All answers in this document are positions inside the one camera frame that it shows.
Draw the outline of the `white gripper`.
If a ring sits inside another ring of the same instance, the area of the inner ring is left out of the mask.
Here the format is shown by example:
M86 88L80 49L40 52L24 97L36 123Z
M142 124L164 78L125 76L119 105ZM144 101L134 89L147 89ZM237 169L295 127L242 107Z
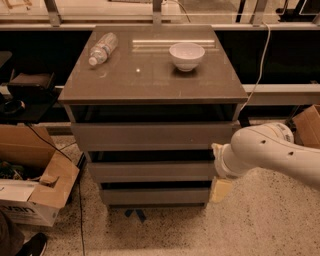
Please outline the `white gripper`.
M215 157L214 166L221 178L214 178L212 181L210 201L219 203L232 189L232 182L227 179L243 177L247 173L247 165L235 155L230 144L213 143L212 149Z

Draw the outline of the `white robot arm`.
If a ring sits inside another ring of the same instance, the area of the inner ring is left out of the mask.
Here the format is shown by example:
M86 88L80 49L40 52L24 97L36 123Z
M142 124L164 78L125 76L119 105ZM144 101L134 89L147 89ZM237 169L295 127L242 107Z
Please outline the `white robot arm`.
M291 130L279 122L248 126L236 131L227 144L212 144L217 175L209 201L221 202L232 181L251 169L280 172L312 188L320 187L320 150L294 143Z

